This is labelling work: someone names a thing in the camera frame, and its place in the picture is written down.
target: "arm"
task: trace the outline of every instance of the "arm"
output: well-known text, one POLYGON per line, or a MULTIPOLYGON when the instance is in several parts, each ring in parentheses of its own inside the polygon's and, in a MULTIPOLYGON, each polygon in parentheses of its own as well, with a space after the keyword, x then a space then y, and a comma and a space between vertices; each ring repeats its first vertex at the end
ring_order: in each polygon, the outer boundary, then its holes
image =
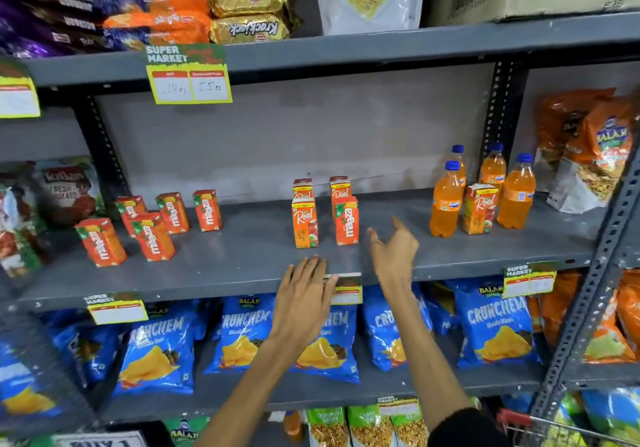
POLYGON ((295 268, 289 265, 282 278, 273 325, 251 366, 222 408, 211 419, 194 447, 249 444, 264 414, 271 391, 285 371, 314 341, 329 316, 337 275, 323 285, 326 262, 317 255, 295 268))
POLYGON ((418 241, 396 217, 396 233, 383 243, 369 230, 371 256, 380 287, 394 314, 413 386, 430 432, 453 413, 471 406, 433 336, 424 325, 411 290, 413 257, 418 241))

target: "fanta bottle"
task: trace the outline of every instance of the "fanta bottle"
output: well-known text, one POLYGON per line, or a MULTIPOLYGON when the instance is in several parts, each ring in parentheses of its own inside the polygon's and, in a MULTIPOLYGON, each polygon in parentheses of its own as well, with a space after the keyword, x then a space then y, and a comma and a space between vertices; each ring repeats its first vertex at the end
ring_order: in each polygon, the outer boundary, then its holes
POLYGON ((504 180, 498 223, 505 228, 524 228, 536 192, 536 176, 531 170, 531 154, 518 154, 518 168, 504 180))
POLYGON ((486 157, 480 167, 480 182, 492 184, 498 189, 502 188, 504 177, 507 174, 507 162, 502 157, 502 143, 489 144, 491 153, 486 157))
POLYGON ((449 238, 456 231, 462 203, 459 170, 460 163, 458 161, 447 161, 445 174, 433 190, 433 205, 429 222, 433 236, 449 238))
POLYGON ((458 161, 460 164, 460 169, 456 175, 458 176, 458 181, 460 181, 460 186, 462 186, 462 193, 465 192, 465 185, 467 184, 467 171, 465 170, 465 162, 462 160, 462 153, 465 151, 465 146, 462 144, 456 144, 451 148, 451 157, 449 160, 458 161))

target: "real juice box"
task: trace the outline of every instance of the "real juice box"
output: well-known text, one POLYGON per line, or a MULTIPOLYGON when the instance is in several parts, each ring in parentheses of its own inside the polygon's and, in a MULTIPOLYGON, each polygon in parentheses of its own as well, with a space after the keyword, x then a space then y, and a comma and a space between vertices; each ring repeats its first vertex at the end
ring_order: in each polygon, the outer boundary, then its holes
POLYGON ((303 178, 293 181, 293 199, 314 199, 314 186, 312 178, 303 178))
POLYGON ((116 200, 116 207, 120 212, 120 216, 122 216, 122 222, 127 228, 129 236, 135 238, 136 234, 133 232, 130 219, 142 213, 147 213, 147 207, 145 202, 142 201, 142 196, 120 196, 116 200))
POLYGON ((184 201, 180 193, 163 193, 156 196, 156 203, 169 234, 185 233, 189 231, 189 220, 184 201))
POLYGON ((293 233, 297 248, 313 248, 318 246, 318 221, 316 200, 298 198, 291 201, 293 215, 293 233))
POLYGON ((491 184, 472 184, 465 191, 465 220, 462 229, 468 234, 489 233, 493 226, 500 189, 491 184))
POLYGON ((127 259, 127 252, 108 218, 82 220, 75 228, 95 266, 120 265, 127 259))
POLYGON ((175 255, 175 247, 159 212, 138 215, 131 225, 147 261, 169 260, 175 255))
POLYGON ((335 219, 335 200, 351 196, 351 182, 347 176, 332 176, 329 178, 331 188, 331 210, 335 219))
POLYGON ((338 245, 355 245, 360 240, 360 212, 355 196, 335 200, 335 241, 338 245))
POLYGON ((201 231, 215 231, 222 228, 222 215, 218 206, 216 190, 201 189, 193 193, 193 203, 201 231))

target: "person's right hand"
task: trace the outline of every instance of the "person's right hand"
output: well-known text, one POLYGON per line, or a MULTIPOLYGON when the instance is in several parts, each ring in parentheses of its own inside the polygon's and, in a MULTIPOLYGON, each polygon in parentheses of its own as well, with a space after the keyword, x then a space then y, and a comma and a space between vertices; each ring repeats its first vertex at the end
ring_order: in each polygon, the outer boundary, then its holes
POLYGON ((411 287, 413 258, 418 250, 418 240, 396 216, 392 216, 396 228, 391 239, 384 243, 378 233, 369 228, 371 259, 380 286, 387 295, 390 287, 411 287))

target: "black sleeve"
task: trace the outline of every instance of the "black sleeve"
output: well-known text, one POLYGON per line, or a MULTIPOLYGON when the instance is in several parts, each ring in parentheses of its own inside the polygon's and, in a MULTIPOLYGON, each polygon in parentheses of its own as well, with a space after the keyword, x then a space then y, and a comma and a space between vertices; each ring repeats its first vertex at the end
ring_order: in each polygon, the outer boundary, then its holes
POLYGON ((429 435, 428 447, 511 447, 507 436, 475 408, 444 419, 429 435))

